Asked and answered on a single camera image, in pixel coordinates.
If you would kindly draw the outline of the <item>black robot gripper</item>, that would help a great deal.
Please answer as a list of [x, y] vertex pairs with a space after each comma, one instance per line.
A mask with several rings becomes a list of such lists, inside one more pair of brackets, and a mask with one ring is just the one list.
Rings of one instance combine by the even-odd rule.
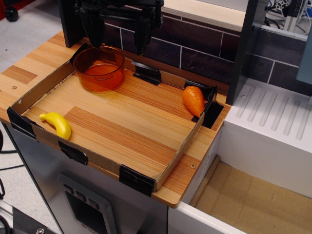
[[77, 0], [74, 10], [95, 48], [104, 41], [103, 19], [135, 22], [136, 54], [140, 56], [150, 43], [152, 30], [162, 25], [163, 6], [163, 0]]

